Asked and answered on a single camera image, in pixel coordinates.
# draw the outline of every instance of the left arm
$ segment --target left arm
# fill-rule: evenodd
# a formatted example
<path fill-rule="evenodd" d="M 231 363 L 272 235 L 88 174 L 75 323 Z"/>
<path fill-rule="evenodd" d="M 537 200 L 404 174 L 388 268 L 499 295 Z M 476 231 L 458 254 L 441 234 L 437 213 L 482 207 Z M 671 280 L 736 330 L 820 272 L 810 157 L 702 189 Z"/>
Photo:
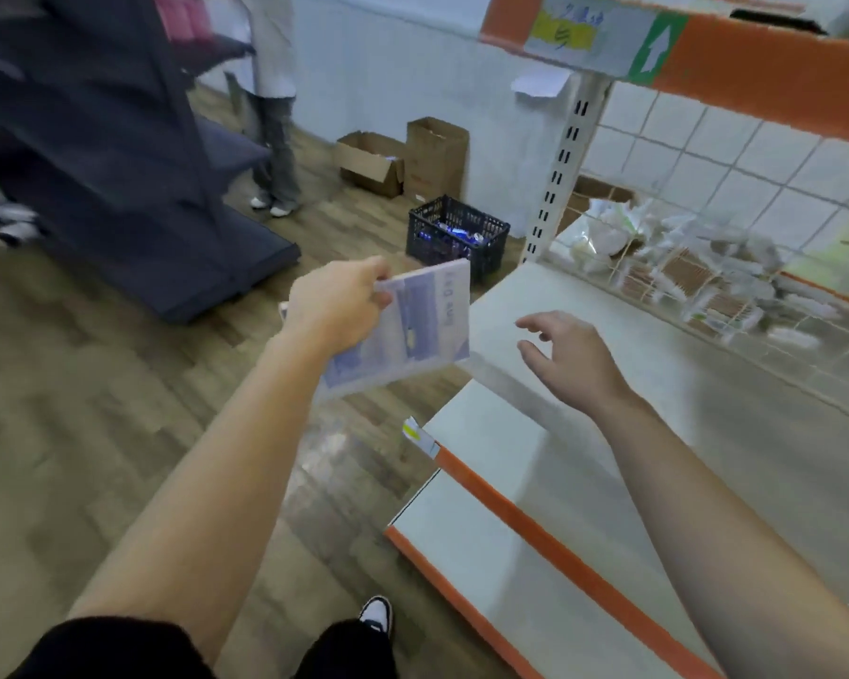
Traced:
<path fill-rule="evenodd" d="M 69 613 L 182 627 L 215 662 L 254 581 L 317 381 L 373 330 L 385 261 L 333 262 L 298 279 L 283 331 L 101 565 Z"/>

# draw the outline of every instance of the white shirt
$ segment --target white shirt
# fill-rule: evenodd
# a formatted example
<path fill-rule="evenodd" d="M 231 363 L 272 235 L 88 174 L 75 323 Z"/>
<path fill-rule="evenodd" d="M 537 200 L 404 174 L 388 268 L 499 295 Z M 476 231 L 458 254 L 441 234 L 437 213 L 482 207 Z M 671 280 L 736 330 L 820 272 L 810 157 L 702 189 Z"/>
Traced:
<path fill-rule="evenodd" d="M 239 85 L 260 98 L 296 96 L 292 0 L 205 0 L 215 33 L 255 48 L 253 57 L 228 61 Z"/>

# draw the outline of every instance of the forearm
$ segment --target forearm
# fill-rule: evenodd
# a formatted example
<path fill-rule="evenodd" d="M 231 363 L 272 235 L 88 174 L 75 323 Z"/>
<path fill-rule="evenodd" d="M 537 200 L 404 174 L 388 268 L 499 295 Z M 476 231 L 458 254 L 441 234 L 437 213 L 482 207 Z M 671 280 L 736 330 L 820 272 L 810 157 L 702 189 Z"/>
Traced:
<path fill-rule="evenodd" d="M 849 677 L 849 607 L 641 398 L 594 415 L 664 568 L 731 677 Z"/>
<path fill-rule="evenodd" d="M 260 566 L 325 365 L 313 342 L 275 337 L 70 616 L 174 622 L 214 662 Z"/>

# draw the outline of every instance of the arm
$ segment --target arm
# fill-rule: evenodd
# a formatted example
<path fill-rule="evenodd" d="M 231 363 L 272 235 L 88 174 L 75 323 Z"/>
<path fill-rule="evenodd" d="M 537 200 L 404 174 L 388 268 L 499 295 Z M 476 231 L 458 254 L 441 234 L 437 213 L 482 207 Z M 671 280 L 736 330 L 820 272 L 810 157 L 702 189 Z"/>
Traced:
<path fill-rule="evenodd" d="M 184 628 L 205 661 L 223 647 L 280 511 L 328 359 L 362 341 L 390 296 L 381 258 L 298 279 L 283 331 L 110 553 L 69 616 Z"/>
<path fill-rule="evenodd" d="M 725 673 L 849 679 L 849 606 L 626 384 L 598 332 L 562 312 L 519 319 L 552 341 L 525 363 L 607 438 L 670 582 Z"/>

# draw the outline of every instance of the black sleeve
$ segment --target black sleeve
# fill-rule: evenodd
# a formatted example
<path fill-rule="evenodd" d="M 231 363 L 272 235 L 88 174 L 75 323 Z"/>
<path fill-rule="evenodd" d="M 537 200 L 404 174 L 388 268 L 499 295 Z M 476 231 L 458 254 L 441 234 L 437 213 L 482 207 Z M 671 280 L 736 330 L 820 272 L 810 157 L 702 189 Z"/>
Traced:
<path fill-rule="evenodd" d="M 86 617 L 48 631 L 10 679 L 214 679 L 182 628 Z"/>

